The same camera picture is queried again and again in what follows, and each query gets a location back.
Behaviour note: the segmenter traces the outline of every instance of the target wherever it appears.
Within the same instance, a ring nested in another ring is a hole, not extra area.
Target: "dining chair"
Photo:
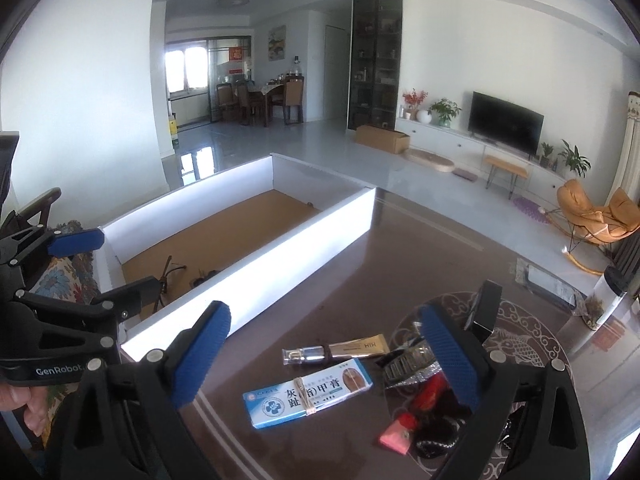
[[[231,83],[220,83],[216,85],[216,96],[218,97],[218,108],[222,113],[222,120],[224,121],[225,112],[231,112],[235,110],[237,106]]]
[[[252,98],[245,82],[238,83],[236,89],[238,90],[238,104],[240,105],[240,121],[245,118],[246,122],[242,124],[248,126],[251,116],[255,118],[256,115],[259,116],[262,112],[264,101]]]
[[[305,122],[302,112],[302,95],[305,87],[305,77],[301,75],[288,75],[284,79],[284,92],[282,97],[274,96],[271,106],[282,106],[282,116],[285,124],[291,124],[291,107],[298,108],[297,123]]]

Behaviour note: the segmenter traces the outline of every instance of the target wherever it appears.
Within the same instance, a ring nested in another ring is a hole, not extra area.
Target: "beige curtain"
[[[607,203],[619,187],[625,190],[631,200],[638,203],[640,199],[640,93],[638,92],[629,92],[625,141],[622,144],[620,163]]]

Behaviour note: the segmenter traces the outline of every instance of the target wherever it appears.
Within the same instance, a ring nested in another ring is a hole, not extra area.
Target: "white door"
[[[324,93],[322,115],[325,119],[347,116],[349,92],[349,33],[343,28],[326,26],[324,35]]]

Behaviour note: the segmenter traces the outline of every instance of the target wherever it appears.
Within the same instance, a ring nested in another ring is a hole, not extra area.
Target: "human hand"
[[[24,423],[36,436],[40,436],[47,423],[47,387],[20,388],[0,384],[0,412],[16,410],[25,404]]]

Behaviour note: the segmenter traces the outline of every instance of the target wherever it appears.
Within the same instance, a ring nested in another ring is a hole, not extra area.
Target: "glossy table surface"
[[[592,478],[605,479],[618,442],[640,427],[638,318],[621,304],[615,317],[591,332],[580,318],[514,281],[517,257],[379,190],[370,231],[227,339],[196,401],[182,410],[183,419],[225,480],[429,478],[432,472],[411,457],[377,445],[392,419],[382,377],[370,361],[371,390],[279,426],[255,430],[242,394],[316,371],[284,367],[283,348],[377,333],[390,340],[417,305],[452,292],[464,296],[493,280],[502,285],[504,300],[531,314],[562,345],[590,443]]]

